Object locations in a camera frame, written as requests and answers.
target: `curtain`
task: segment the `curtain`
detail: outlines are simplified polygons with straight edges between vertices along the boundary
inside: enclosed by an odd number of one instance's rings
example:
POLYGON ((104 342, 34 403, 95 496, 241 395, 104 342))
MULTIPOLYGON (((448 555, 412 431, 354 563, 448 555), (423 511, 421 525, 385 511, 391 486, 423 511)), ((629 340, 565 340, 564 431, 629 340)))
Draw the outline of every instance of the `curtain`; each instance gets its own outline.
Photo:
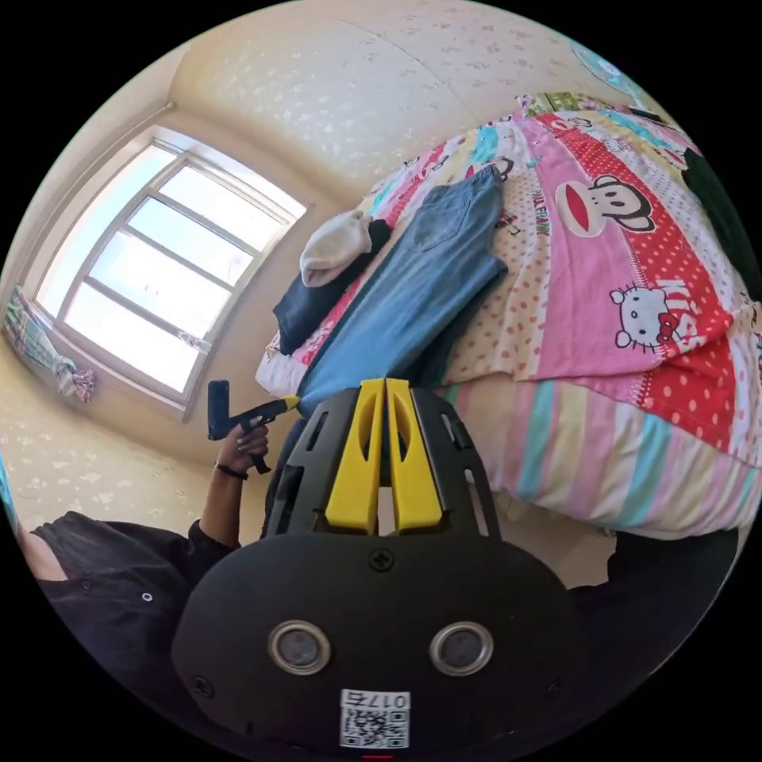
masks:
POLYGON ((13 287, 2 330, 20 355, 52 373, 61 394, 76 394, 82 402, 92 399, 95 373, 89 368, 78 369, 72 360, 56 351, 18 285, 13 287))

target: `black shirt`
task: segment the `black shirt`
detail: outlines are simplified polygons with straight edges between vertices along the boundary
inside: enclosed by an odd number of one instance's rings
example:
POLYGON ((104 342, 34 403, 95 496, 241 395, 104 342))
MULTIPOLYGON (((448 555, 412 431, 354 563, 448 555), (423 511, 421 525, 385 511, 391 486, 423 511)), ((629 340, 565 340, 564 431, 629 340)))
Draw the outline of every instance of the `black shirt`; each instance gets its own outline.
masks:
POLYGON ((182 537, 70 512, 34 533, 69 578, 40 586, 90 655, 165 716, 207 725, 171 666, 170 649, 193 588, 234 548, 205 535, 198 521, 182 537))

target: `person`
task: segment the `person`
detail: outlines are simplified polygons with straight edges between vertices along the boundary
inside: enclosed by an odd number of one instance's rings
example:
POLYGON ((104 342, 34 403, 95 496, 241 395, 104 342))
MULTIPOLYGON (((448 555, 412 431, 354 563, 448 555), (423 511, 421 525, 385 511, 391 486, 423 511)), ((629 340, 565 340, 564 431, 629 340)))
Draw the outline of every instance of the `person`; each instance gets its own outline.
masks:
POLYGON ((198 581, 239 548, 242 484, 267 454, 255 419, 222 441, 201 517, 183 537, 76 512, 27 529, 13 507, 0 456, 0 498, 24 560, 79 643, 123 686, 172 721, 204 727, 169 658, 198 581))

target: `jeans pocket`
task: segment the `jeans pocket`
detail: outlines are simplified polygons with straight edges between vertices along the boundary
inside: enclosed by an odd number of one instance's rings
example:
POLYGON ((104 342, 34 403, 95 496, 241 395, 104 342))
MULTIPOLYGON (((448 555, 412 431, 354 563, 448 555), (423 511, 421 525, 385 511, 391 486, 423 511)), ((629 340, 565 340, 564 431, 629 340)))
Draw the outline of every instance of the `jeans pocket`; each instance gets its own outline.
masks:
POLYGON ((423 206, 405 233, 406 245, 411 252, 423 253, 447 243, 460 232, 470 207, 469 199, 463 197, 444 197, 423 206))

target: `handheld tool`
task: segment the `handheld tool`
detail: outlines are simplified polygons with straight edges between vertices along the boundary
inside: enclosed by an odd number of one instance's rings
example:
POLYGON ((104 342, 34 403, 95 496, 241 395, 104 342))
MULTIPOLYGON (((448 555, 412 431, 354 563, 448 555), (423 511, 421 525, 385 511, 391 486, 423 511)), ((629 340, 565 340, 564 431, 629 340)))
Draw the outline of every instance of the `handheld tool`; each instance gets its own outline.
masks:
POLYGON ((194 589, 172 660, 204 714, 263 759, 450 762, 495 740, 509 758, 552 727, 585 652, 564 585, 502 540, 454 408, 375 379, 318 406, 264 539, 194 589), (381 537, 386 481, 396 532, 381 537))
MULTIPOLYGON (((244 413, 230 416, 230 384, 227 381, 209 381, 206 388, 206 420, 209 426, 209 439, 225 439, 238 424, 248 430, 248 422, 260 418, 260 425, 272 423, 280 414, 293 410, 299 404, 299 397, 281 397, 265 402, 244 413)), ((268 474, 272 469, 263 457, 254 457, 254 466, 260 474, 268 474)))

